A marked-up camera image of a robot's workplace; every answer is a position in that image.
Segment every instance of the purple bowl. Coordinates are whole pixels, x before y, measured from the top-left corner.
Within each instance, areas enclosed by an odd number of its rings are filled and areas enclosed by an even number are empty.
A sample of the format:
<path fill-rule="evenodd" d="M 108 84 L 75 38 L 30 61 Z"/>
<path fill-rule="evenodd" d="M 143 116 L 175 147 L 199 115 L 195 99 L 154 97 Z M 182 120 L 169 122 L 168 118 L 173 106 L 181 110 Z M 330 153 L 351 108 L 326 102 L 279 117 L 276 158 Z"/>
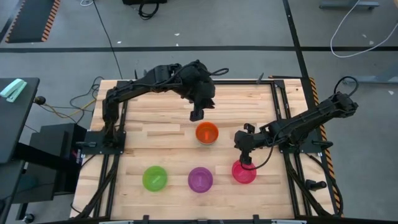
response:
<path fill-rule="evenodd" d="M 204 193 L 213 185 L 213 175 L 204 167 L 194 168 L 188 176 L 188 185 L 196 193 Z"/>

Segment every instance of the white cable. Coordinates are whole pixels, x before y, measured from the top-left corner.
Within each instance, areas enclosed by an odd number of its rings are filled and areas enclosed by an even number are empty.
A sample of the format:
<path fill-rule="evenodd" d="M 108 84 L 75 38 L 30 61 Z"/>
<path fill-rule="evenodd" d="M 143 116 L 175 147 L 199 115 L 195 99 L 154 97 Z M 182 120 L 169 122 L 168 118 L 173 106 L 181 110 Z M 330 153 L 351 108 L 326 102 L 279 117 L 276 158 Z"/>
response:
<path fill-rule="evenodd" d="M 94 3 L 94 0 L 91 0 L 90 3 L 88 3 L 88 4 L 83 4 L 83 2 L 85 2 L 85 1 L 88 1 L 88 0 L 81 0 L 80 5 L 81 5 L 81 6 L 90 6 L 90 5 L 92 5 L 92 4 Z"/>
<path fill-rule="evenodd" d="M 334 56 L 336 56 L 336 57 L 339 57 L 339 58 L 349 58 L 349 57 L 353 57 L 353 56 L 355 56 L 355 55 L 359 55 L 359 54 L 368 52 L 368 51 L 370 51 L 370 50 L 373 50 L 373 49 L 375 49 L 376 47 L 378 47 L 378 46 L 384 44 L 384 43 L 391 37 L 391 35 L 394 33 L 394 31 L 395 31 L 395 30 L 397 29 L 397 27 L 398 27 L 398 22 L 397 22 L 396 26 L 393 28 L 393 30 L 392 30 L 391 33 L 388 35 L 388 37 L 387 37 L 385 40 L 383 40 L 382 42 L 380 42 L 380 44 L 377 44 L 376 46 L 374 46 L 374 47 L 372 47 L 372 48 L 370 48 L 370 49 L 367 49 L 367 50 L 364 50 L 364 51 L 362 51 L 362 52 L 358 52 L 358 53 L 355 53 L 355 54 L 352 54 L 352 55 L 337 55 L 337 54 L 333 51 L 333 39 L 335 38 L 335 35 L 337 34 L 337 32 L 338 32 L 338 30 L 340 29 L 340 27 L 341 27 L 342 23 L 344 22 L 344 20 L 345 20 L 345 19 L 347 18 L 347 16 L 351 13 L 351 11 L 354 10 L 355 6 L 357 6 L 359 2 L 360 2 L 360 0 L 358 0 L 358 1 L 355 3 L 355 5 L 353 6 L 353 8 L 352 8 L 350 11 L 348 11 L 347 15 L 346 15 L 346 16 L 343 18 L 343 20 L 340 22 L 340 24 L 338 25 L 338 27 L 337 27 L 337 29 L 336 29 L 336 32 L 333 34 L 333 36 L 332 36 L 331 39 L 330 39 L 330 50 L 331 50 L 332 54 L 333 54 Z"/>

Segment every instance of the wooden tabletop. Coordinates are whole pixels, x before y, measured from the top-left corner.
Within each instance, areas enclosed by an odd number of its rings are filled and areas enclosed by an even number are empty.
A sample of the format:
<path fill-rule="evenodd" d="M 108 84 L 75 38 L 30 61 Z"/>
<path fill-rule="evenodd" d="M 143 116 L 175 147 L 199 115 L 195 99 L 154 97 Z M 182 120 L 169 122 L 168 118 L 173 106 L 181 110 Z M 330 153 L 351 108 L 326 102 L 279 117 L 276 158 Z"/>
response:
<path fill-rule="evenodd" d="M 307 110 L 300 80 L 284 81 L 292 116 Z M 106 90 L 116 82 L 101 82 L 98 101 L 105 98 Z M 232 164 L 240 155 L 233 147 L 235 132 L 242 130 L 244 123 L 258 128 L 276 119 L 270 87 L 217 85 L 214 101 L 216 108 L 205 110 L 203 121 L 215 123 L 220 135 L 217 142 L 209 146 L 196 140 L 195 128 L 202 121 L 189 121 L 193 105 L 174 92 L 149 93 L 129 101 L 126 148 L 119 162 L 112 220 L 142 220 L 143 215 L 149 215 L 152 220 L 252 219 L 253 214 L 259 214 L 260 218 L 294 217 L 284 159 L 277 147 L 269 162 L 257 170 L 251 184 L 239 184 L 231 175 Z M 102 104 L 98 102 L 92 130 L 100 130 L 104 125 L 101 110 Z M 253 151 L 253 163 L 262 163 L 268 153 L 268 148 Z M 95 193 L 102 160 L 103 156 L 97 155 L 80 172 L 73 202 L 76 209 L 81 210 Z M 325 180 L 322 168 L 305 155 L 302 165 L 306 179 Z M 167 171 L 168 183 L 160 192 L 150 192 L 142 185 L 142 175 L 150 166 L 162 166 Z M 196 167 L 206 167 L 213 174 L 213 186 L 203 194 L 195 193 L 188 186 L 188 174 Z M 300 211 L 304 214 L 301 193 L 296 189 Z M 327 188 L 313 194 L 325 210 L 333 213 Z M 101 214 L 104 214 L 105 203 L 103 200 Z"/>

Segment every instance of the yellow and black tape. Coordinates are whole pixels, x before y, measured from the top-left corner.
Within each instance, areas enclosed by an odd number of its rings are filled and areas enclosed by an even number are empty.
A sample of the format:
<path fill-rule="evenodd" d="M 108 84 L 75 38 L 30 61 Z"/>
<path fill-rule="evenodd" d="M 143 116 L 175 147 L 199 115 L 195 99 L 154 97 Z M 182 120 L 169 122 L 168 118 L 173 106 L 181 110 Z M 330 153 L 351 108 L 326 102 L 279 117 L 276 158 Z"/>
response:
<path fill-rule="evenodd" d="M 9 32 L 8 32 L 8 35 L 7 35 L 7 37 L 6 37 L 6 43 L 9 42 L 12 29 L 14 28 L 15 23 L 16 23 L 17 20 L 18 20 L 18 16 L 19 16 L 19 14 L 21 13 L 21 10 L 22 10 L 22 8 L 23 8 L 24 5 L 25 5 L 25 2 L 26 2 L 26 0 L 24 0 L 24 1 L 21 3 L 21 6 L 20 6 L 20 8 L 19 8 L 19 11 L 18 11 L 17 15 L 15 16 L 14 22 L 12 23 L 11 28 L 10 28 L 10 30 L 9 30 Z"/>
<path fill-rule="evenodd" d="M 45 24 L 45 28 L 43 31 L 42 42 L 47 41 L 47 39 L 49 38 L 50 31 L 54 24 L 55 16 L 57 15 L 59 7 L 60 7 L 60 0 L 54 0 L 54 3 L 50 11 L 49 19 L 47 20 L 47 23 Z"/>
<path fill-rule="evenodd" d="M 317 86 L 315 85 L 315 80 L 313 78 L 310 78 L 310 83 L 311 83 L 312 94 L 313 94 L 313 99 L 315 101 L 315 105 L 318 105 L 319 104 L 319 98 L 318 98 L 318 93 L 317 93 Z M 322 140 L 327 141 L 326 131 L 325 131 L 324 125 L 320 126 L 320 130 L 321 130 Z M 330 154 L 329 149 L 325 149 L 325 157 L 326 157 L 326 163 L 328 164 L 329 173 L 330 173 L 330 175 L 331 175 L 331 177 L 333 179 L 336 179 L 335 171 L 333 169 L 333 163 L 331 161 L 331 154 Z M 338 196 L 338 193 L 337 193 L 337 190 L 336 190 L 335 187 L 333 187 L 333 196 L 335 198 L 337 209 L 340 209 L 340 198 Z"/>

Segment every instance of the concrete floor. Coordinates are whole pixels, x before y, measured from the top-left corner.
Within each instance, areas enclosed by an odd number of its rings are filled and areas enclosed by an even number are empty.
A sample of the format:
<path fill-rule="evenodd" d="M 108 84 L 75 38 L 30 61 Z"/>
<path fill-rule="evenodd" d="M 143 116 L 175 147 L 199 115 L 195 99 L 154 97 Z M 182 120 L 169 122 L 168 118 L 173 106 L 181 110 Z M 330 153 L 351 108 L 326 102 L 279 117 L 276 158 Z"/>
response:
<path fill-rule="evenodd" d="M 6 44 L 3 40 L 0 48 L 109 47 L 94 6 L 81 7 L 79 2 L 62 1 L 47 42 Z M 370 41 L 377 44 L 384 39 L 398 19 L 398 9 L 392 1 L 379 2 L 381 6 L 374 11 L 354 11 L 336 36 L 335 45 L 369 46 Z M 346 11 L 320 10 L 318 0 L 289 3 L 301 46 L 328 46 Z M 16 0 L 0 1 L 0 27 L 15 5 Z M 170 0 L 149 21 L 140 20 L 137 12 L 121 1 L 97 0 L 97 5 L 115 47 L 293 46 L 280 0 Z M 398 46 L 398 32 L 386 45 Z M 229 67 L 230 72 L 222 78 L 257 78 L 262 72 L 265 76 L 301 77 L 294 51 L 117 52 L 116 56 L 124 78 L 133 78 L 134 69 L 141 72 L 163 63 L 185 64 L 196 59 L 210 70 Z M 344 75 L 377 75 L 398 61 L 397 52 L 369 52 L 347 59 L 330 52 L 304 52 L 303 56 L 320 99 L 330 96 Z M 99 75 L 119 78 L 111 52 L 0 53 L 0 77 L 39 77 L 38 95 L 54 106 L 67 106 L 70 98 L 85 93 Z M 353 96 L 359 104 L 355 116 L 326 124 L 328 139 L 335 143 L 331 153 L 346 217 L 398 221 L 397 95 L 395 85 L 361 85 Z M 88 128 L 90 120 L 88 114 L 80 125 Z M 34 105 L 27 125 L 40 129 L 66 122 Z M 31 133 L 25 128 L 21 142 L 29 143 Z M 51 202 L 32 203 L 28 212 L 36 215 L 36 223 L 65 220 L 72 199 L 72 195 L 64 195 Z M 16 209 L 13 206 L 8 223 L 15 223 Z"/>

